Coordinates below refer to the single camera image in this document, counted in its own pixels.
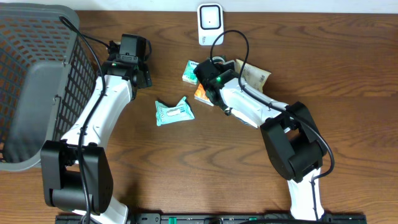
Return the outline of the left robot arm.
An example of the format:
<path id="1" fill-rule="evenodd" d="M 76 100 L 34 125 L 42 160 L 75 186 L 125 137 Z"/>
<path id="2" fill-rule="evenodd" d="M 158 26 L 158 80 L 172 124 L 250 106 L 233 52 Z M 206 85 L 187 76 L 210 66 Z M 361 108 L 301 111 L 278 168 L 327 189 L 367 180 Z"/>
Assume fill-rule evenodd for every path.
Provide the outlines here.
<path id="1" fill-rule="evenodd" d="M 113 195 L 105 150 L 124 107 L 138 89 L 152 85 L 149 40 L 123 34 L 108 52 L 81 115 L 59 141 L 47 140 L 40 150 L 45 203 L 81 215 L 81 223 L 129 221 L 127 205 Z"/>

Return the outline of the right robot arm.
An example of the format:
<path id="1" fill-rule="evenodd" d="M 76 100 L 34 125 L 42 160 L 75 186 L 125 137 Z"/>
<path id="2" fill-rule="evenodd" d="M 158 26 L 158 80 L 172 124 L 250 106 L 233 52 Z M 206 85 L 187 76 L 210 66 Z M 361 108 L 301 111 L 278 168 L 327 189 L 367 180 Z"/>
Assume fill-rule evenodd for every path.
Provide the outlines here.
<path id="1" fill-rule="evenodd" d="M 215 106 L 261 130 L 272 166 L 288 182 L 291 215 L 321 219 L 325 211 L 316 177 L 327 147 L 308 108 L 299 101 L 288 105 L 269 98 L 227 64 L 207 59 L 193 72 Z"/>

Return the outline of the dark green round-label box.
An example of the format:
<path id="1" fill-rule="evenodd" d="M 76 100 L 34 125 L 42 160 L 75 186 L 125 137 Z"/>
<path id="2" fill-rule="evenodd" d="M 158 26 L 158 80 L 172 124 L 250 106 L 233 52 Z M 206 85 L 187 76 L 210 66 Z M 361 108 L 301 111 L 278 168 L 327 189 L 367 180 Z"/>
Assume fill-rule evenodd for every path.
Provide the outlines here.
<path id="1" fill-rule="evenodd" d="M 224 64 L 226 62 L 226 58 L 224 55 L 214 56 L 211 58 L 213 63 Z"/>

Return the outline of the white blue snack bag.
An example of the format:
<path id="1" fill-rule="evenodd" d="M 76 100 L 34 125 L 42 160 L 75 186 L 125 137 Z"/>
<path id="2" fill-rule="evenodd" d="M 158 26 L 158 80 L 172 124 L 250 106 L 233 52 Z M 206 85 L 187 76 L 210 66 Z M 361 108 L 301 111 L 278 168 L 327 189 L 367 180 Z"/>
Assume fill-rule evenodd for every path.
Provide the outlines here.
<path id="1" fill-rule="evenodd" d="M 267 70 L 263 70 L 261 68 L 255 67 L 250 64 L 245 64 L 245 67 L 243 69 L 243 78 L 246 80 L 246 82 L 256 89 L 257 91 L 263 93 L 263 88 L 264 85 L 271 75 L 271 72 L 268 72 Z M 242 121 L 244 124 L 248 126 L 252 126 L 253 128 L 258 128 L 258 125 L 251 121 L 246 115 L 244 115 L 242 112 L 232 109 L 231 110 L 232 114 L 237 117 L 240 121 Z"/>

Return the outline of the teal tissue pack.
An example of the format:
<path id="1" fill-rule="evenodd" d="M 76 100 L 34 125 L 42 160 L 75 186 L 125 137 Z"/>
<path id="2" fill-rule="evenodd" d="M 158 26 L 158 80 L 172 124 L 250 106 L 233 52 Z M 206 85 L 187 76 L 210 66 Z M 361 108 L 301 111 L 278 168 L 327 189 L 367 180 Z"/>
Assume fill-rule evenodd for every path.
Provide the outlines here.
<path id="1" fill-rule="evenodd" d="M 198 84 L 198 78 L 196 77 L 196 75 L 193 72 L 194 69 L 196 69 L 198 64 L 199 64 L 198 62 L 194 62 L 192 60 L 189 60 L 187 62 L 187 65 L 186 65 L 185 70 L 182 75 L 182 80 L 184 82 L 191 83 L 194 85 Z"/>

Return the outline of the teal wet wipes pack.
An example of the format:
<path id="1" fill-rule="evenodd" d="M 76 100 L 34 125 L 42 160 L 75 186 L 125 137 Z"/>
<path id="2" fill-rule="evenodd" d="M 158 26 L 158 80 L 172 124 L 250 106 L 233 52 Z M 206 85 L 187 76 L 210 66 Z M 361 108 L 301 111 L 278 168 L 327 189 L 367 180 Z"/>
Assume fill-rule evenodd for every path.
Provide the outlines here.
<path id="1" fill-rule="evenodd" d="M 159 101 L 155 102 L 155 107 L 157 110 L 155 114 L 157 126 L 195 119 L 186 96 L 174 107 L 165 106 Z"/>

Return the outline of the orange tissue pack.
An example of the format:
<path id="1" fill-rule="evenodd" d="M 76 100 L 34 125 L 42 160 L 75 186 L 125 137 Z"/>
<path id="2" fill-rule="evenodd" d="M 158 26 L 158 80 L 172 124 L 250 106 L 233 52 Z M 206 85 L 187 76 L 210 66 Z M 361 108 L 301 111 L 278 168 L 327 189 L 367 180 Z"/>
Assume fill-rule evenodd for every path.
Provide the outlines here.
<path id="1" fill-rule="evenodd" d="M 214 106 L 214 104 L 210 101 L 210 99 L 206 96 L 206 91 L 204 90 L 202 84 L 199 84 L 197 90 L 194 92 L 194 99 L 205 103 L 210 106 Z"/>

